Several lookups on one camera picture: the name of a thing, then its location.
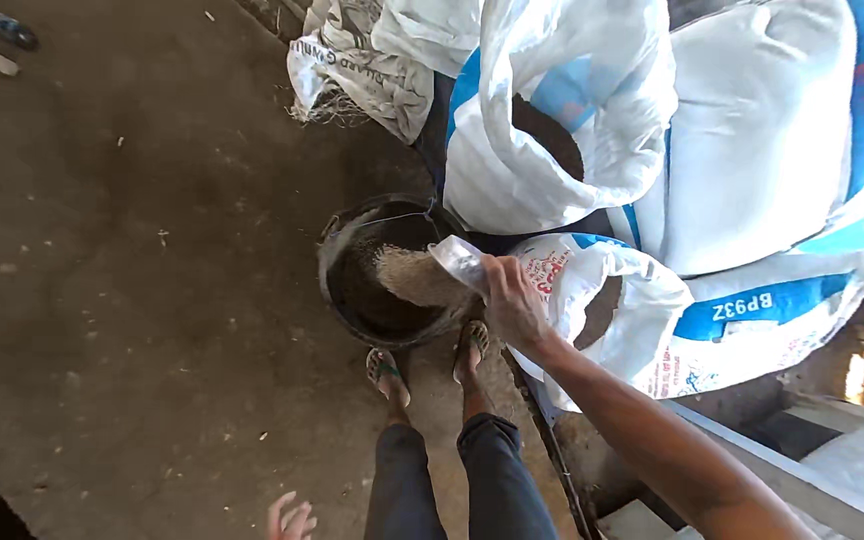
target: human hand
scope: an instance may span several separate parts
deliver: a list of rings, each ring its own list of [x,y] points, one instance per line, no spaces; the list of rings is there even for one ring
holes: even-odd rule
[[[269,507],[269,540],[310,540],[309,533],[315,529],[319,520],[310,518],[312,504],[308,500],[292,508],[280,519],[282,507],[292,503],[296,492],[281,496]]]
[[[488,279],[486,321],[499,337],[535,360],[543,344],[556,338],[546,320],[539,291],[529,282],[522,264],[513,256],[482,255]]]

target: dusty floor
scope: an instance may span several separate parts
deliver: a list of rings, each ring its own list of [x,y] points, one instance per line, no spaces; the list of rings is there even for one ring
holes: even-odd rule
[[[42,41],[0,75],[0,493],[40,538],[187,540],[258,538],[297,489],[318,538],[361,537],[384,404],[315,240],[426,190],[418,156],[374,123],[293,121],[285,46],[231,0],[0,11]],[[450,356],[411,355],[410,410],[461,538]],[[551,470],[534,431],[525,452]]]

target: foot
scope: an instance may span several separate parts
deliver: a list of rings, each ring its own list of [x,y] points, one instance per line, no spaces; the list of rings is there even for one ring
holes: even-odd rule
[[[464,385],[470,377],[475,377],[475,368],[489,350],[489,329],[482,321],[468,321],[459,333],[459,344],[455,349],[455,367],[452,379]]]
[[[385,399],[398,402],[402,405],[402,409],[405,409],[412,400],[390,351],[375,348],[368,351],[366,376],[375,388],[382,392]]]

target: jeans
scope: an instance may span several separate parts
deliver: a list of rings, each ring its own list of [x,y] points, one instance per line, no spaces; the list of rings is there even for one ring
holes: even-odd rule
[[[469,540],[553,540],[546,502],[519,454],[519,429],[481,413],[458,440],[468,476]],[[385,428],[375,448],[366,540],[445,540],[428,472],[426,440],[414,427]]]

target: sandal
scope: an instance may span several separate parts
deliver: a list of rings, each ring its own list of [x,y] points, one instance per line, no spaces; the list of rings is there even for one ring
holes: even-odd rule
[[[479,362],[486,360],[486,351],[489,350],[489,327],[479,320],[471,320],[462,326],[462,331],[459,332],[459,344],[456,346],[455,362],[452,364],[452,379],[456,383],[459,382],[459,351],[458,347],[462,345],[468,331],[467,337],[479,350]]]
[[[405,387],[405,404],[402,407],[408,407],[409,402],[412,401],[412,396],[409,394],[408,386],[405,386],[405,379],[402,378],[402,373],[396,365],[396,359],[392,357],[389,350],[372,347],[366,355],[366,377],[379,392],[382,392],[382,389],[378,387],[378,382],[382,379],[383,374],[397,377],[402,381],[402,387]],[[386,399],[390,399],[389,396],[385,395],[385,392],[382,392],[382,395]]]

